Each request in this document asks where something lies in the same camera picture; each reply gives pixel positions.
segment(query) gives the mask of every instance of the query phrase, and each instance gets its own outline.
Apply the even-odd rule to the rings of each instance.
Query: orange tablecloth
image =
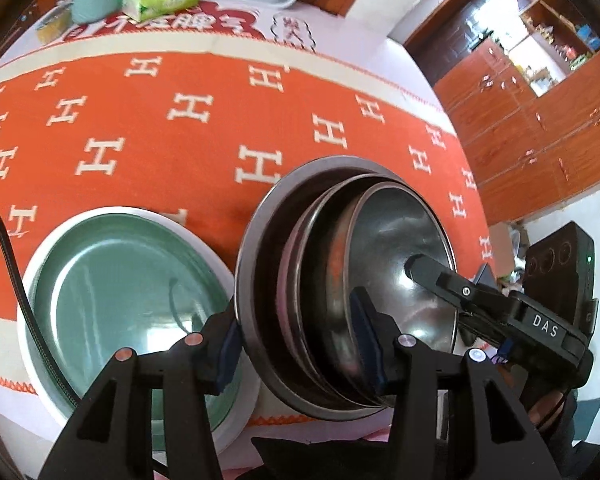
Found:
[[[56,226],[107,205],[171,215],[233,269],[272,184],[340,154],[383,164],[417,190],[459,272],[490,259],[462,147],[420,118],[442,113],[335,60],[262,40],[146,32],[54,46],[0,70],[0,213],[21,272]],[[0,319],[15,318],[0,253]],[[15,361],[0,359],[0,384],[32,392]]]

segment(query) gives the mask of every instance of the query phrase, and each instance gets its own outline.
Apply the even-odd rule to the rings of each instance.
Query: teal container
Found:
[[[78,222],[55,242],[29,301],[60,369],[83,396],[117,349],[166,350],[202,329],[229,297],[205,259],[173,231],[113,213]],[[42,361],[32,361],[45,395],[68,418],[71,404]],[[222,395],[206,398],[212,429],[231,410],[239,383],[240,369]],[[154,451],[164,450],[161,390],[152,399],[152,437]]]

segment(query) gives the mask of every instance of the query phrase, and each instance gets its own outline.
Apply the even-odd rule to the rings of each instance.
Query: stainless steel bowl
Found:
[[[318,387],[352,407],[375,407],[378,406],[378,402],[361,396],[339,375],[334,378],[328,367],[324,367],[324,359],[321,358],[319,349],[314,350],[309,343],[307,334],[311,333],[311,329],[302,322],[301,269],[307,242],[317,219],[327,214],[330,222],[335,224],[340,211],[352,197],[359,196],[374,184],[387,181],[391,180],[378,174],[362,174],[348,178],[323,193],[296,223],[283,250],[278,271],[276,311],[287,349]]]
[[[276,315],[283,247],[301,214],[332,186],[363,173],[399,177],[369,160],[328,156],[282,178],[264,197],[245,231],[235,271],[234,302],[244,346],[268,388],[287,406],[324,420],[354,420],[380,408],[342,409],[316,388],[286,349]]]
[[[320,236],[319,226],[314,231]],[[331,236],[315,239],[318,258],[306,261],[302,274],[303,279],[319,280],[316,272],[326,268],[324,288],[320,284],[312,298],[303,299],[311,307],[310,322],[331,368],[365,398],[382,401],[363,377],[350,318],[350,291],[365,286],[376,309],[390,314],[403,333],[435,350],[451,352],[455,308],[407,278],[404,263],[423,253],[455,269],[454,256],[431,209],[414,191],[393,182],[375,184],[353,199],[332,231]]]

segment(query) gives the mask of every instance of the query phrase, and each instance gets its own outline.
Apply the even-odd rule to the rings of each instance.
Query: wooden cabinet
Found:
[[[559,169],[552,160],[538,153],[478,185],[487,224],[518,220],[560,202]]]
[[[600,52],[538,98],[488,41],[434,90],[492,225],[537,213],[600,182]]]
[[[509,65],[502,49],[487,38],[434,85],[434,92],[448,113]]]
[[[491,38],[484,40],[475,51],[482,56],[496,73],[502,72],[507,66],[511,65],[509,57],[505,55],[499,46],[493,43]]]
[[[542,129],[542,142],[557,142],[600,116],[600,52],[530,106]]]
[[[470,147],[467,153],[473,153]],[[478,155],[472,155],[470,164],[478,181],[478,164],[488,160],[488,154],[479,158],[479,152],[475,153]],[[551,147],[526,156],[511,170],[478,183],[478,190],[487,222],[493,225],[539,212],[599,182],[600,117]]]
[[[520,108],[487,129],[464,147],[478,184],[531,158],[541,146],[539,126],[527,110]]]
[[[600,117],[565,137],[547,155],[558,173],[564,200],[600,182]]]
[[[465,57],[433,87],[440,104],[448,113],[469,95],[480,91],[483,78],[494,75],[493,68],[475,52]]]
[[[463,146],[520,107],[516,99],[519,89],[511,82],[510,70],[515,69],[483,82],[480,91],[448,112]]]

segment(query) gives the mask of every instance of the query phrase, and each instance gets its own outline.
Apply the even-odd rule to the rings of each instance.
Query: metal bolt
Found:
[[[116,352],[116,359],[120,362],[124,362],[134,354],[131,348],[121,348]]]
[[[200,332],[191,332],[184,338],[184,343],[187,346],[198,346],[200,343],[204,341],[204,337]]]
[[[416,346],[418,340],[411,334],[400,334],[398,336],[398,344],[400,346],[407,346],[408,348]]]
[[[481,363],[482,361],[484,361],[487,358],[487,354],[485,354],[479,348],[471,348],[471,350],[469,350],[469,357],[471,358],[472,361]]]

